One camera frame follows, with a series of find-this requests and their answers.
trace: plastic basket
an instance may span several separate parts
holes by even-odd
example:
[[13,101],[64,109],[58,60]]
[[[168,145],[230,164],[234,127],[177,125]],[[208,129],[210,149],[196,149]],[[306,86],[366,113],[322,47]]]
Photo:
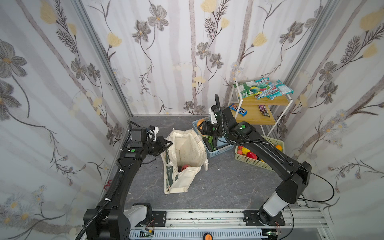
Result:
[[[211,120],[211,117],[206,117],[206,118],[203,118],[203,119],[206,120],[206,121],[210,121],[210,120]],[[193,128],[195,129],[195,132],[197,132],[199,135],[202,135],[202,134],[200,133],[200,131],[197,130],[197,122],[198,122],[199,120],[193,121],[193,122],[192,122],[192,125],[193,125]],[[214,157],[214,156],[216,156],[216,155],[219,155],[219,154],[221,154],[221,153],[223,153],[223,152],[226,152],[226,151],[228,151],[228,150],[230,150],[230,149],[232,149],[232,148],[235,147],[234,145],[227,145],[227,146],[222,147],[222,148],[220,148],[220,149],[218,149],[218,150],[216,150],[216,151],[210,152],[210,151],[208,150],[207,146],[205,145],[205,143],[204,143],[204,146],[205,146],[205,149],[207,150],[207,156],[208,156],[209,158]]]
[[[271,137],[265,137],[265,136],[263,136],[263,138],[265,138],[265,140],[267,140],[268,142],[272,143],[273,145],[281,145],[281,148],[282,148],[283,152],[285,151],[285,147],[284,147],[284,142],[283,141],[280,141],[280,140],[277,140],[277,139],[274,139],[274,138],[271,138]],[[253,158],[250,158],[250,157],[247,157],[247,156],[244,156],[244,155],[237,154],[237,148],[235,148],[235,159],[238,160],[238,161],[245,162],[245,163],[248,163],[248,164],[251,164],[251,165],[255,165],[257,167],[262,167],[264,169],[268,169],[268,170],[271,170],[271,171],[274,172],[274,170],[268,164],[266,164],[265,162],[262,162],[262,161],[259,161],[259,160],[255,160]]]

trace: snack bag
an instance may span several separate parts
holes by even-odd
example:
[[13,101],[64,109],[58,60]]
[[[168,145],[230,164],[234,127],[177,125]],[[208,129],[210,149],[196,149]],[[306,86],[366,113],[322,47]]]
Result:
[[266,97],[267,95],[274,93],[278,91],[275,85],[269,81],[269,78],[262,78],[260,80],[255,81],[256,87],[258,87],[261,91],[260,94],[258,94],[257,99]]
[[255,81],[239,83],[239,86],[236,86],[236,83],[234,83],[233,87],[235,88],[235,92],[237,92],[237,88],[239,88],[242,98],[257,96],[261,93],[259,88],[256,86]]
[[271,94],[266,96],[271,100],[273,100],[275,97],[278,97],[278,96],[282,96],[282,95],[285,95],[288,93],[293,93],[293,90],[291,88],[289,88],[288,86],[286,86],[285,84],[283,84],[280,80],[277,80],[277,82],[275,82],[273,84],[276,86],[278,91],[271,93]]
[[265,117],[271,117],[266,109],[265,105],[259,105],[259,110],[260,112],[265,116]]

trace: metal mounting plate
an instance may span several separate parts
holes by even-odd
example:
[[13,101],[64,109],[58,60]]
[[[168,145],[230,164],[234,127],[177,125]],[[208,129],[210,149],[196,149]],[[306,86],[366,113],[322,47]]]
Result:
[[[264,226],[264,224],[260,223],[257,217],[258,211],[253,210],[246,210],[244,211],[244,221],[245,224],[249,227],[254,226]],[[283,214],[279,212],[274,218],[273,218],[280,226],[285,226],[285,221],[283,218]],[[271,223],[269,226],[276,226],[276,223]]]

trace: light green basket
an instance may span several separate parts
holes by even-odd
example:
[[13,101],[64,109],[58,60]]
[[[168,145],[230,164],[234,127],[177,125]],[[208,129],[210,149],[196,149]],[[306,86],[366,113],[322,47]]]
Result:
[[[285,152],[285,147],[284,147],[284,142],[283,141],[280,141],[280,140],[277,140],[277,139],[274,139],[274,138],[271,138],[271,137],[265,137],[265,136],[263,136],[263,138],[265,138],[265,140],[267,140],[268,142],[272,143],[275,146],[276,145],[281,145],[281,148],[283,149],[283,152]],[[255,160],[253,158],[250,158],[250,157],[247,157],[247,156],[244,156],[244,155],[237,154],[237,147],[235,147],[235,160],[238,160],[238,161],[241,161],[241,162],[245,162],[245,163],[248,163],[248,164],[251,164],[251,165],[255,165],[257,167],[262,167],[262,168],[265,168],[265,169],[268,169],[268,170],[271,170],[271,171],[274,171],[265,162],[262,162],[262,161],[259,161],[259,160]]]

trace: candy bar wrapper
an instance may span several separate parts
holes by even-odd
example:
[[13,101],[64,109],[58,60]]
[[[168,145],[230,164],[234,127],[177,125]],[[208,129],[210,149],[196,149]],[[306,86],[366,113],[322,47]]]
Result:
[[261,112],[264,116],[269,117],[269,118],[271,117],[271,116],[269,115],[269,113],[268,113],[268,111],[267,111],[265,105],[259,105],[259,109],[260,109],[260,112]]
[[[232,104],[231,106],[229,106],[229,108],[234,111],[237,111],[238,106],[236,104]],[[245,116],[247,114],[247,110],[245,110],[244,108],[240,108],[239,113],[241,114],[241,116]]]

